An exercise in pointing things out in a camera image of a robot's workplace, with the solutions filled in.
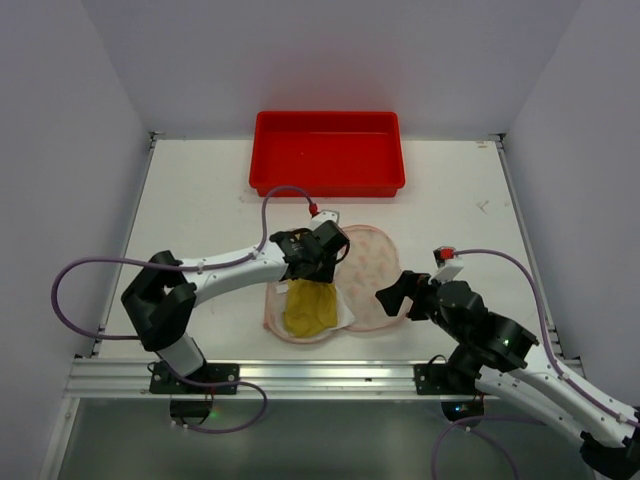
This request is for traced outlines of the yellow bra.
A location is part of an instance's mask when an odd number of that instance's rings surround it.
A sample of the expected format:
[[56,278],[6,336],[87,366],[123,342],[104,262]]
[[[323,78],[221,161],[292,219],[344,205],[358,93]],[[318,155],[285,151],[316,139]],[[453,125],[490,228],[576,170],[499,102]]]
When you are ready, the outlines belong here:
[[337,290],[332,283],[290,280],[282,314],[285,330],[311,338],[338,326]]

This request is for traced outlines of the floral mesh laundry bag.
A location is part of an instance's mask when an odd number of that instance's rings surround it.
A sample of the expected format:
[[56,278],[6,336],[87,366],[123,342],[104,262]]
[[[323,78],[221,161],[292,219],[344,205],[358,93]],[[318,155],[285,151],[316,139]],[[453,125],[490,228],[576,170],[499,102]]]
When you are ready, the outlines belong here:
[[295,338],[286,330],[279,333],[264,328],[279,339],[293,344],[310,345],[333,337],[339,331],[370,333],[394,327],[405,317],[389,317],[375,293],[391,285],[400,275],[399,255],[393,240],[382,230],[369,225],[344,228],[351,241],[351,249],[335,274],[336,288],[344,295],[355,321],[344,329],[328,330],[311,338]]

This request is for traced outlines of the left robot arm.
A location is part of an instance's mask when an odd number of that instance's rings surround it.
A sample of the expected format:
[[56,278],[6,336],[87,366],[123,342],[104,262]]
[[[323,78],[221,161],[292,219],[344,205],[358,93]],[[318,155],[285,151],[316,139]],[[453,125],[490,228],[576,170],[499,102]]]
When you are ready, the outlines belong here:
[[179,260],[162,251],[121,295],[143,348],[176,377],[193,382],[206,359],[187,333],[192,311],[217,296],[257,284],[310,280],[329,284],[350,240],[329,219],[313,228],[279,231],[246,249],[202,259]]

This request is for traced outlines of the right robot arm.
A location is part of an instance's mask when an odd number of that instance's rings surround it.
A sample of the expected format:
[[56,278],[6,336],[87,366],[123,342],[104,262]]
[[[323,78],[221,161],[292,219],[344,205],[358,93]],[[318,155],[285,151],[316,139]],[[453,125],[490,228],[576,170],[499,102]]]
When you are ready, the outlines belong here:
[[553,363],[533,333],[490,311],[467,282],[439,282],[405,271],[375,296],[389,316],[410,299],[411,320],[430,320],[457,343],[445,363],[415,367],[418,393],[432,387],[497,396],[576,441],[582,460],[601,475],[630,479],[638,474],[638,409]]

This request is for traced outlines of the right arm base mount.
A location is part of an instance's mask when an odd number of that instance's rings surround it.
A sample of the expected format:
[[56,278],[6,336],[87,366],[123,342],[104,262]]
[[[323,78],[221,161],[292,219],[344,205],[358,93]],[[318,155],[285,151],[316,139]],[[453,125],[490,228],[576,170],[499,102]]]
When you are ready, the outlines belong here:
[[417,395],[462,397],[462,400],[440,401],[441,411],[450,422],[485,414],[484,394],[475,388],[469,377],[453,370],[442,354],[435,355],[426,363],[414,364],[413,381]]

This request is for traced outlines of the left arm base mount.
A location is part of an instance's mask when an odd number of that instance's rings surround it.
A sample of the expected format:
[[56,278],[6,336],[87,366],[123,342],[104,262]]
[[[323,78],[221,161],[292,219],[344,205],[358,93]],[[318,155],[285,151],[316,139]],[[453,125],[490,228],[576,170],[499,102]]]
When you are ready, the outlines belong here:
[[163,361],[149,363],[147,370],[151,374],[149,392],[172,397],[170,418],[183,428],[192,421],[202,426],[214,413],[215,395],[235,395],[235,382],[240,379],[236,363],[207,363],[187,377],[190,382],[174,376]]

